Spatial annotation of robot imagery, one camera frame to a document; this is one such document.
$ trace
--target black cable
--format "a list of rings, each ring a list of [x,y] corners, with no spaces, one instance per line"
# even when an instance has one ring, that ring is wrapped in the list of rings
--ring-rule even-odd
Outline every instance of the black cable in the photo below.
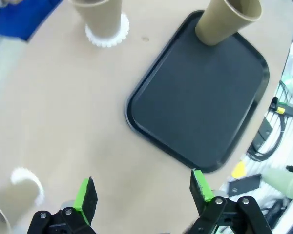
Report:
[[[283,115],[279,115],[279,119],[280,119],[280,134],[279,137],[277,139],[277,141],[275,142],[274,146],[267,151],[266,153],[261,153],[259,151],[256,150],[256,148],[254,147],[253,143],[251,144],[250,150],[248,150],[247,155],[249,156],[250,159],[252,159],[253,161],[256,162],[262,162],[267,160],[279,147],[284,131],[285,131],[285,120],[284,120],[284,116]]]

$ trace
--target screw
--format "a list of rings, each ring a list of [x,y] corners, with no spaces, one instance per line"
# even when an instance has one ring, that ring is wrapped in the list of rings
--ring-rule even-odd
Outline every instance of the screw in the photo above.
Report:
[[[67,209],[66,211],[65,211],[65,214],[67,214],[67,215],[70,215],[72,213],[72,210],[71,209]]]
[[[46,218],[47,217],[47,214],[46,213],[41,213],[40,214],[40,218]]]
[[[220,205],[220,204],[223,203],[223,200],[220,199],[220,198],[217,198],[215,202],[216,202],[217,205]]]
[[[246,198],[244,198],[244,199],[242,200],[242,203],[243,203],[244,205],[247,205],[247,204],[249,204],[249,200],[247,200]]]

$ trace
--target beige tabletop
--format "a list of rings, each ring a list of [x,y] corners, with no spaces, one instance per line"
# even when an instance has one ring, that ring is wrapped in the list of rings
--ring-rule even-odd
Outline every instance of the beige tabletop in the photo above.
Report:
[[[124,0],[130,32],[120,45],[100,49],[63,2],[30,41],[0,91],[0,185],[24,166],[42,181],[56,212],[92,176],[100,234],[179,234],[196,217],[190,169],[134,133],[125,102],[170,37],[208,0]],[[260,21],[241,34],[266,59],[270,82],[229,161],[207,174],[214,189],[226,181],[250,145],[273,97],[293,34],[290,0],[262,0]]]

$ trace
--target blue clothing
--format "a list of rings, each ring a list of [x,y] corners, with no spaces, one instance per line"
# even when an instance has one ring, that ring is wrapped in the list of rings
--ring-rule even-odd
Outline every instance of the blue clothing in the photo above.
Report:
[[[23,0],[0,8],[0,35],[28,40],[62,0]]]

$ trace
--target black tray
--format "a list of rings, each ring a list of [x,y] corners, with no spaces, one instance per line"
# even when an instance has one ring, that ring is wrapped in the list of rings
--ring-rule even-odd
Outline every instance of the black tray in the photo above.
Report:
[[[236,33],[216,46],[195,35],[193,12],[131,94],[129,125],[191,168],[212,172],[229,158],[266,90],[263,56]]]

